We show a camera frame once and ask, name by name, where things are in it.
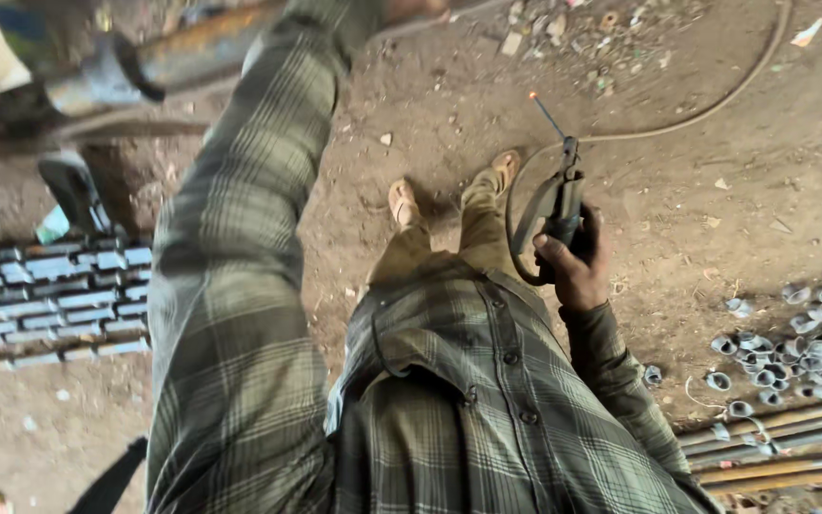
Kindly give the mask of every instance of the dirt floor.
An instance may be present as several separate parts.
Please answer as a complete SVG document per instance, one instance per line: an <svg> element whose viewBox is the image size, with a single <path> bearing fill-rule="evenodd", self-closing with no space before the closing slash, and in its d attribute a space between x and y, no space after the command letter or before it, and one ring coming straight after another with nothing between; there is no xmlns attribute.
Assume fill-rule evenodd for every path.
<svg viewBox="0 0 822 514"><path fill-rule="evenodd" d="M768 0L649 0L629 29L635 3L595 0L568 12L558 4L531 0L515 28L566 12L559 48L545 37L526 37L515 56L498 54L509 30L504 6L400 40L373 41L354 65L300 229L304 305L332 379L341 371L356 292L394 230L385 207L392 181L412 180L434 248L456 250L467 181L499 151L517 147L529 155L557 140L528 99L530 90L568 134L675 123L741 80L776 17ZM609 9L619 20L611 41L598 49L607 37L598 24ZM118 27L123 16L140 12L127 10L114 9ZM165 11L154 7L145 18L163 24ZM756 403L741 370L709 343L738 328L787 334L796 310L782 303L782 286L822 284L822 29L806 48L788 44L821 17L822 2L795 2L770 65L709 120L655 138L581 146L587 197L602 208L614 240L611 301L633 353L663 370L663 383L651 389L676 429L720 413L688 398L691 378L689 391L702 403L743 399L769 411ZM213 98L166 110L212 119L221 105L223 98ZM386 133L393 134L388 147L380 143ZM198 139L120 146L125 162L118 171L147 230ZM29 239L53 205L32 171L31 160L0 161L0 240ZM788 230L776 229L777 220ZM542 294L555 308L553 291ZM724 301L735 296L753 301L751 318L726 313ZM562 324L554 328L565 339ZM0 488L19 512L67 508L146 432L149 362L126 356L0 375ZM731 393L708 390L701 379L713 368L739 385ZM57 398L59 390L68 391L67 401ZM791 394L786 400L800 403ZM120 512L141 509L140 478Z"/></svg>

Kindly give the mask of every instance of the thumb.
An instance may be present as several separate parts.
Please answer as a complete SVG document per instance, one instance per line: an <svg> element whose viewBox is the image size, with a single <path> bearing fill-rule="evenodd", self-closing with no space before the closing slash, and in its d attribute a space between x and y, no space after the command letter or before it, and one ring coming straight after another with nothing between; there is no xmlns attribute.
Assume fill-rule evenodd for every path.
<svg viewBox="0 0 822 514"><path fill-rule="evenodd" d="M554 270L564 272L566 275L573 275L586 267L585 263L579 260L566 245L558 239L548 237L546 234L537 235L534 240L535 250L545 261L554 266Z"/></svg>

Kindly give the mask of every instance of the khaki pants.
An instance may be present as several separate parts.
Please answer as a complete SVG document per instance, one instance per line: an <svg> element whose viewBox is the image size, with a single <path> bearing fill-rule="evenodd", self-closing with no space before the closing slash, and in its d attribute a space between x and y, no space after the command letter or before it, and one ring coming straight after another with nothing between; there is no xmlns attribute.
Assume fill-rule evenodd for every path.
<svg viewBox="0 0 822 514"><path fill-rule="evenodd" d="M499 269L518 278L506 242L503 213L497 207L499 177L486 169L462 193L462 235L459 257L477 270ZM398 231L372 267L367 284L394 280L410 275L434 251L430 249L430 229L419 212Z"/></svg>

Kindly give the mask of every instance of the welding electrode holder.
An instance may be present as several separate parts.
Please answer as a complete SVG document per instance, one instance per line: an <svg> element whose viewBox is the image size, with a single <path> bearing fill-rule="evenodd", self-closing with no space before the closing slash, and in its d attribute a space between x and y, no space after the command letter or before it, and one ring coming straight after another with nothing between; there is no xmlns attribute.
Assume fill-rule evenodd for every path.
<svg viewBox="0 0 822 514"><path fill-rule="evenodd" d="M564 138L563 158L560 169L552 177L545 180L535 190L522 213L515 233L509 233L511 223L511 202L507 200L506 221L507 238L509 240L509 254L512 264L519 276L531 286L545 286L555 283L554 268L538 257L539 273L532 275L522 264L520 255L525 251L525 244L534 232L540 218L544 218L544 225L539 233L545 234L563 242L567 248L573 243L573 238L579 228L579 212L582 205L582 189L585 176L576 170L579 142L576 137ZM509 187L509 197L516 180Z"/></svg>

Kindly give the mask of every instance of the person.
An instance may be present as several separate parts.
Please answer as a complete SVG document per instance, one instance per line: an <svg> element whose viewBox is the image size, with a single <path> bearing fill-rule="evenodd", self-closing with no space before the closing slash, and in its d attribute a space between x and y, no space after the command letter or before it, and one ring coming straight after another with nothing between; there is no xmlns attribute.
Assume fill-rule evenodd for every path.
<svg viewBox="0 0 822 514"><path fill-rule="evenodd" d="M247 57L154 239L148 512L721 511L617 334L601 215L585 209L578 255L535 239L571 356L513 273L496 202L515 152L465 191L458 255L430 251L406 182L389 190L400 229L326 402L295 229L338 77L383 25L442 2L291 0Z"/></svg>

